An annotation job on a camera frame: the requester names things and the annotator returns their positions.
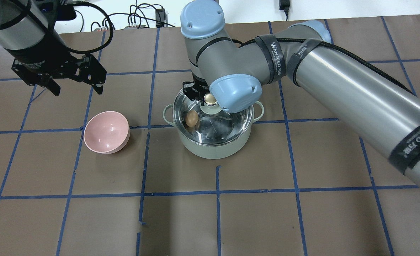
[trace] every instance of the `pot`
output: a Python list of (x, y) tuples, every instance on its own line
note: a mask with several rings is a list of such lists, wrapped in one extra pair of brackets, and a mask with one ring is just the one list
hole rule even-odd
[[(179, 92), (175, 102), (164, 108), (163, 118), (166, 123), (177, 128), (183, 145), (192, 153), (202, 158), (221, 159), (239, 151), (249, 138), (251, 125), (264, 115), (264, 106), (255, 102), (262, 109), (262, 113), (254, 118), (254, 106), (237, 112), (227, 113), (219, 111), (207, 114), (203, 111), (199, 101), (188, 99)], [(173, 108), (174, 121), (166, 118), (166, 111)], [(198, 122), (194, 127), (185, 123), (187, 113), (194, 110), (198, 114)]]

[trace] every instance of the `brown egg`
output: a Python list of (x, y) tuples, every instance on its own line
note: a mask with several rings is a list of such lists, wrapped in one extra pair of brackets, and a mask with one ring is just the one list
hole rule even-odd
[(193, 127), (197, 124), (199, 121), (199, 115), (197, 115), (197, 112), (195, 110), (190, 110), (185, 117), (185, 123), (189, 127)]

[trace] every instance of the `pink bowl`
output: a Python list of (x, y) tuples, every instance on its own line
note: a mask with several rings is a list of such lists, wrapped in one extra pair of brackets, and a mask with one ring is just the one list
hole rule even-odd
[(83, 132), (85, 145), (96, 153), (111, 154), (126, 146), (129, 125), (124, 115), (106, 111), (95, 115)]

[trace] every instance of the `light blue cap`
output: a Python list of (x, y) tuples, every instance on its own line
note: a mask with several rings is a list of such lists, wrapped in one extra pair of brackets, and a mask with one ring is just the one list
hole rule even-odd
[(253, 105), (262, 95), (262, 87), (254, 76), (234, 74), (216, 79), (210, 92), (225, 112), (236, 113)]
[(218, 34), (226, 24), (223, 9), (213, 0), (195, 0), (181, 13), (181, 31), (184, 37), (203, 39)]
[(322, 38), (322, 40), (324, 40), (327, 43), (331, 43), (330, 32), (327, 30), (327, 28), (325, 28), (325, 26), (324, 26), (324, 24), (322, 24), (322, 22), (316, 21), (316, 20), (305, 21), (305, 22), (302, 22), (302, 23), (293, 24), (290, 27), (293, 27), (293, 26), (296, 26), (296, 25), (304, 25), (304, 26), (308, 26), (308, 27), (314, 29), (319, 34), (319, 36)]

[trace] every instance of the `white wall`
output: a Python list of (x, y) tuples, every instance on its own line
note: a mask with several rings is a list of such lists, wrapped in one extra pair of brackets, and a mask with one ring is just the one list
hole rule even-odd
[[(169, 16), (169, 23), (180, 26), (180, 13), (190, 0), (138, 0), (140, 3), (161, 4)], [(90, 0), (108, 14), (129, 12), (135, 0)], [(284, 21), (285, 14), (279, 10), (279, 0), (219, 0), (227, 23), (250, 23)], [(85, 18), (83, 31), (90, 31), (93, 21), (99, 23), (103, 15), (90, 7), (76, 7)], [(143, 9), (148, 18), (155, 18), (152, 8)], [(420, 0), (291, 0), (289, 20), (334, 19), (371, 16), (396, 16), (420, 14)], [(127, 26), (127, 15), (112, 16), (116, 29)], [(59, 33), (78, 32), (81, 17), (73, 21), (59, 21), (55, 30)]]

